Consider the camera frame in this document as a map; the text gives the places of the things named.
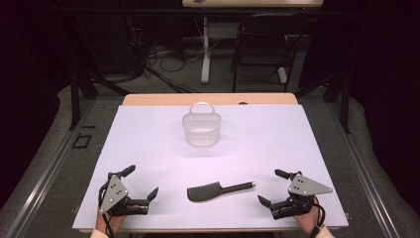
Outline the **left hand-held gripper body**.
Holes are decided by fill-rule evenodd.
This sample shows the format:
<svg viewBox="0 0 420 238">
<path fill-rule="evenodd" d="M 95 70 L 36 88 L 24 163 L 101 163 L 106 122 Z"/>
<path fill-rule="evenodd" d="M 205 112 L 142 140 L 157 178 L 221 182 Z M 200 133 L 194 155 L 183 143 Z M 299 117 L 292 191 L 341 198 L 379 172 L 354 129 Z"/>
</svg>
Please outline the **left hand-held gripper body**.
<svg viewBox="0 0 420 238">
<path fill-rule="evenodd" d="M 127 172 L 109 174 L 108 181 L 100 188 L 99 211 L 101 214 L 111 216 L 146 215 L 149 212 L 147 199 L 131 199 L 129 191 L 124 186 L 121 178 Z"/>
</svg>

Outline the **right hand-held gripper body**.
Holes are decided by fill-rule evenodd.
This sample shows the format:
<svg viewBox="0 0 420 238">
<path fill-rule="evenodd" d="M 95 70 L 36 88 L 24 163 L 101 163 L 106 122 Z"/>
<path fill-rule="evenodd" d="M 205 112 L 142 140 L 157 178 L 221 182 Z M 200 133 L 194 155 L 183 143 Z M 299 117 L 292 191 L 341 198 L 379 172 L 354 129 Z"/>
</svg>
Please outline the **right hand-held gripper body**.
<svg viewBox="0 0 420 238">
<path fill-rule="evenodd" d="M 308 213 L 314 205 L 316 195 L 333 191 L 330 187 L 305 177 L 302 172 L 291 173 L 290 181 L 291 184 L 287 188 L 289 197 L 270 207 L 274 219 Z"/>
</svg>

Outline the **white plastic basket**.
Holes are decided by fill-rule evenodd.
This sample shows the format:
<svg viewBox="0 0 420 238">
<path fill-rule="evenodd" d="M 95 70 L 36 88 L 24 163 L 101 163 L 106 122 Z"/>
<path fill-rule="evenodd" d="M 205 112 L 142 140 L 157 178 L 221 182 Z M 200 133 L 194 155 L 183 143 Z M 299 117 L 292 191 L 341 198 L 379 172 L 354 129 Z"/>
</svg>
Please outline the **white plastic basket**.
<svg viewBox="0 0 420 238">
<path fill-rule="evenodd" d="M 182 118 L 186 141 L 193 147 L 210 147 L 220 139 L 221 116 L 208 102 L 196 102 Z"/>
</svg>

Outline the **person's left hand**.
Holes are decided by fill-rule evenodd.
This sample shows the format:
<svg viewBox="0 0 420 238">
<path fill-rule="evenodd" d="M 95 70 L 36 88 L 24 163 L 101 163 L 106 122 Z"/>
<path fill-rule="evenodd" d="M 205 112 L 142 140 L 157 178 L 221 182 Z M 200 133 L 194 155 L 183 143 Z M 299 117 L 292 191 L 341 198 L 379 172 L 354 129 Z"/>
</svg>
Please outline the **person's left hand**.
<svg viewBox="0 0 420 238">
<path fill-rule="evenodd" d="M 123 226 L 126 218 L 127 216 L 111 216 L 108 213 L 102 214 L 100 209 L 97 209 L 94 229 L 105 230 L 109 236 L 111 234 L 116 234 Z"/>
</svg>

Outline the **person's right hand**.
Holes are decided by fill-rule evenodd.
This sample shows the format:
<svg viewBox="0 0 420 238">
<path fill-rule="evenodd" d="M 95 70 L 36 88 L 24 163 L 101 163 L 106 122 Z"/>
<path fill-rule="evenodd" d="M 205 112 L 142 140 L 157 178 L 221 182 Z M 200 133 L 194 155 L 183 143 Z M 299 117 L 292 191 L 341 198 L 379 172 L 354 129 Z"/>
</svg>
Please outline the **person's right hand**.
<svg viewBox="0 0 420 238">
<path fill-rule="evenodd" d="M 315 227 L 323 226 L 324 211 L 318 204 L 318 201 L 314 200 L 314 205 L 308 213 L 295 215 L 294 219 L 300 228 L 310 237 L 310 234 Z"/>
</svg>

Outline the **black chair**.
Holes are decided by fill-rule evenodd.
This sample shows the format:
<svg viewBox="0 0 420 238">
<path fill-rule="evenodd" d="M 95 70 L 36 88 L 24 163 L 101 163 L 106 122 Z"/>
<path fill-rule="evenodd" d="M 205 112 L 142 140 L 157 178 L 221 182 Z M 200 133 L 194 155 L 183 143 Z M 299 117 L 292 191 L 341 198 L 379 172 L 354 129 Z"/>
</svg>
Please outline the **black chair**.
<svg viewBox="0 0 420 238">
<path fill-rule="evenodd" d="M 237 30 L 232 91 L 237 89 L 239 66 L 272 67 L 274 72 L 286 68 L 287 90 L 300 40 L 308 27 L 308 20 L 299 15 L 256 13 L 246 17 Z"/>
</svg>

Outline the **background desk with white legs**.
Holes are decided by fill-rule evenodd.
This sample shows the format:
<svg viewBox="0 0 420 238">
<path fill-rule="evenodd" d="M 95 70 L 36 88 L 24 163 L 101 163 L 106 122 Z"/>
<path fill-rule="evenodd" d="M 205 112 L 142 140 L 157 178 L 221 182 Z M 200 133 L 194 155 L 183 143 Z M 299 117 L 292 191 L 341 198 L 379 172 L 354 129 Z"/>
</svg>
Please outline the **background desk with white legs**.
<svg viewBox="0 0 420 238">
<path fill-rule="evenodd" d="M 200 8 L 200 9 L 222 9 L 222 8 L 250 8 L 250 9 L 274 9 L 285 8 L 290 10 L 297 9 L 320 9 L 324 0 L 182 0 L 182 6 L 185 8 Z M 208 37 L 208 18 L 203 18 L 203 65 L 201 82 L 206 84 L 210 78 L 211 55 Z"/>
</svg>

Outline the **grey box under desk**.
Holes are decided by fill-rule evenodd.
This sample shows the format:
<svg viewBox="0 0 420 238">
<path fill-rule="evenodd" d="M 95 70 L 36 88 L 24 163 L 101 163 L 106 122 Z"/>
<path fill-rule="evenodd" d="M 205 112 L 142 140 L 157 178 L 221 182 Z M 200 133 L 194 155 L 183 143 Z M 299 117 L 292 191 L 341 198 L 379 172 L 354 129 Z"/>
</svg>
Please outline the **grey box under desk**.
<svg viewBox="0 0 420 238">
<path fill-rule="evenodd" d="M 210 23 L 208 37 L 213 39 L 236 39 L 238 23 Z"/>
</svg>

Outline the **aluminium floor rail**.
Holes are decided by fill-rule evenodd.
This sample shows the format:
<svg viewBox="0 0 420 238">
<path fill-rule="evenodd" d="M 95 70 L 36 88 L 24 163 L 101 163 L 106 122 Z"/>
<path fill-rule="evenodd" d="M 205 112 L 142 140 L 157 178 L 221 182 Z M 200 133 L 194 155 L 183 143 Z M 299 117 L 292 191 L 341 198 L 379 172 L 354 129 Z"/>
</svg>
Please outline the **aluminium floor rail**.
<svg viewBox="0 0 420 238">
<path fill-rule="evenodd" d="M 69 128 L 69 106 L 57 117 L 23 179 L 0 210 L 0 238 L 88 238 L 72 227 L 97 161 L 96 103 L 82 106 Z"/>
<path fill-rule="evenodd" d="M 368 169 L 354 143 L 354 140 L 350 134 L 348 134 L 343 128 L 340 121 L 340 113 L 337 106 L 333 103 L 327 103 L 327 108 L 333 118 L 336 127 L 345 141 L 347 148 L 351 154 L 351 162 L 355 173 L 361 183 L 364 193 L 367 197 L 369 206 L 376 218 L 376 221 L 382 231 L 384 238 L 400 238 L 400 235 L 390 218 L 388 210 L 386 209 L 383 199 L 380 197 L 378 190 L 376 189 L 371 176 L 368 173 Z"/>
</svg>

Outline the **black metal frame post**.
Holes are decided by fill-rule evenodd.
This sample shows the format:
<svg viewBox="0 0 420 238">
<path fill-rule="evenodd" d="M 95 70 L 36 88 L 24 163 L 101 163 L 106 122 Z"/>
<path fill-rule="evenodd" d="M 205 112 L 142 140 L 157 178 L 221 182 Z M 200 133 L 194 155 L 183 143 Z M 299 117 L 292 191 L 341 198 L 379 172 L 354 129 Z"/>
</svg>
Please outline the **black metal frame post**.
<svg viewBox="0 0 420 238">
<path fill-rule="evenodd" d="M 71 78 L 70 84 L 70 96 L 71 96 L 71 124 L 70 130 L 73 130 L 79 122 L 80 109 L 79 109 L 79 89 L 78 89 L 78 78 L 75 73 Z"/>
</svg>

